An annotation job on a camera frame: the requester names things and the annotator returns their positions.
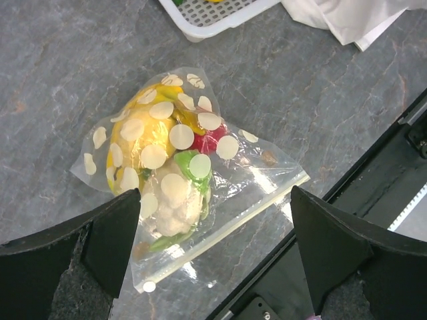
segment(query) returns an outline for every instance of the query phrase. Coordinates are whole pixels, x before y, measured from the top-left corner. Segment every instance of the red strawberry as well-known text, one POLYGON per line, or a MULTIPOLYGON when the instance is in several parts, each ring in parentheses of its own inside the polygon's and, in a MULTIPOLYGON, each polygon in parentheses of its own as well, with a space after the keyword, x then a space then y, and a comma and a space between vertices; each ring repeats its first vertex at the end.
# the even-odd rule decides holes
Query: red strawberry
POLYGON ((198 135, 194 133, 194 142, 190 147, 191 150, 198 150, 200 153, 209 155, 216 151, 218 141, 227 134, 227 127, 221 124, 217 129, 209 131, 206 130, 205 135, 198 135))

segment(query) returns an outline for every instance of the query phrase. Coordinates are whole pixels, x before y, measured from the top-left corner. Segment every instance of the clear plastic bag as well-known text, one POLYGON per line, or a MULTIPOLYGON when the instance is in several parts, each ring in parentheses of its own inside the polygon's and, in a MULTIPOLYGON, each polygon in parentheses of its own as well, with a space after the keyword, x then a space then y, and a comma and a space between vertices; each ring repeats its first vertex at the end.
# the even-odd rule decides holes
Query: clear plastic bag
POLYGON ((205 73, 151 79, 83 141, 71 172, 118 195, 141 191, 133 283, 151 291, 309 178, 274 144, 221 118, 205 73))

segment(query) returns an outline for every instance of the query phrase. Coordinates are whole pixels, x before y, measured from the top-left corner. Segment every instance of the white napkin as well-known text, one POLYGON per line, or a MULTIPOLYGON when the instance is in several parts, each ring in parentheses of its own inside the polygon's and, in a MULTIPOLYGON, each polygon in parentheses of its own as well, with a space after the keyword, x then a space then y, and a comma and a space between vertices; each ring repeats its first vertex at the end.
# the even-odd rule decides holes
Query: white napkin
POLYGON ((282 0, 293 20, 329 29, 342 45, 364 51, 405 10, 427 9, 427 0, 282 0))

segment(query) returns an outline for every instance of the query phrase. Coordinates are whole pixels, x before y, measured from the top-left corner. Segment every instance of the white cloth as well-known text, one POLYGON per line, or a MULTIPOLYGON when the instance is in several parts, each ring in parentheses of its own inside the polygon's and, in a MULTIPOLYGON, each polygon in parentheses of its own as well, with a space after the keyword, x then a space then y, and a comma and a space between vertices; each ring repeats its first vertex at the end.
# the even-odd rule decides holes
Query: white cloth
POLYGON ((293 20, 329 29, 342 45, 364 51, 405 10, 427 9, 427 0, 282 0, 293 20))

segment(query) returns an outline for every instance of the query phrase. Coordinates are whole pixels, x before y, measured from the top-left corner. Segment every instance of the white polka dot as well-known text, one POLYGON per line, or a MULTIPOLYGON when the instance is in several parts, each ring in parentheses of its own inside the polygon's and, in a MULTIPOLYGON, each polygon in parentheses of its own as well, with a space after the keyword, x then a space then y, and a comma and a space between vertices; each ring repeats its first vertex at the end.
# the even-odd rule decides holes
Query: white polka dot
POLYGON ((206 203, 209 203, 211 201, 211 192, 211 187, 208 187, 205 195, 206 203))
POLYGON ((166 151, 160 145, 148 145, 141 152, 141 164, 148 169, 160 168, 166 158, 166 151))
POLYGON ((187 125, 176 125, 169 132, 171 144, 179 150, 185 150, 191 147, 194 142, 194 133, 187 125))
POLYGON ((187 81, 190 82, 197 89, 205 89, 205 83, 200 79, 198 75, 193 73, 187 74, 187 81))
POLYGON ((153 193, 147 193, 141 198, 141 210, 139 214, 143 219, 147 219, 150 215, 157 211, 159 201, 153 193))
POLYGON ((93 157, 90 153, 83 154, 85 170, 88 175, 94 175, 96 172, 96 164, 93 162, 93 157))
POLYGON ((146 105, 147 103, 152 102, 155 99, 155 96, 157 95, 157 90, 154 88, 148 89, 146 92, 143 93, 141 97, 137 100, 138 103, 141 103, 142 105, 146 105))
POLYGON ((110 121, 112 123, 119 122, 119 121, 125 119, 127 117, 127 115, 129 115, 129 112, 130 112, 130 110, 123 110, 118 117, 111 118, 110 121))
POLYGON ((212 102, 204 95, 199 98, 197 105, 206 111, 212 112, 212 102))
POLYGON ((187 197, 187 182, 176 173, 167 174, 160 183, 161 191, 175 202, 184 201, 187 197))
POLYGON ((216 130, 221 125, 221 118, 214 113, 203 112, 197 116, 199 124, 206 130, 216 130))
POLYGON ((93 133, 93 145, 95 146, 95 149, 99 149, 102 144, 107 140, 107 135, 105 134, 106 130, 104 127, 99 127, 95 130, 93 133))
POLYGON ((207 155, 195 155, 189 162, 189 172, 199 179, 206 177, 211 171, 211 159, 207 155))
POLYGON ((177 75, 167 75, 161 80, 162 85, 182 86, 184 82, 177 75))
POLYGON ((114 167, 121 167, 121 164, 123 163, 123 152, 121 152, 119 145, 117 143, 112 143, 109 146, 109 150, 113 156, 114 167))
POLYGON ((114 182, 114 173, 115 173, 115 167, 108 167, 107 170, 105 170, 105 175, 107 176, 107 180, 114 182))
POLYGON ((151 115, 154 119, 167 119, 173 113, 173 103, 170 101, 163 101, 156 103, 149 110, 149 115, 151 115))
POLYGON ((155 283, 153 281, 147 281, 142 285, 142 289, 148 293, 153 292, 155 290, 155 283))
POLYGON ((194 100, 189 95, 186 95, 185 93, 178 93, 178 100, 180 100, 187 109, 194 111, 194 100))
POLYGON ((121 127, 120 135, 126 141, 135 141, 144 133, 144 122, 140 119, 130 119, 121 127))
POLYGON ((224 160, 230 160, 237 155, 239 151, 239 143, 236 138, 231 135, 223 136, 216 147, 216 153, 224 160))
POLYGON ((253 142, 253 143, 258 142, 258 137, 256 137, 255 135, 244 130, 242 130, 242 134, 246 138, 246 140, 248 140, 249 142, 253 142))
POLYGON ((120 188, 123 192, 139 187, 139 177, 134 168, 126 167, 121 178, 120 188))

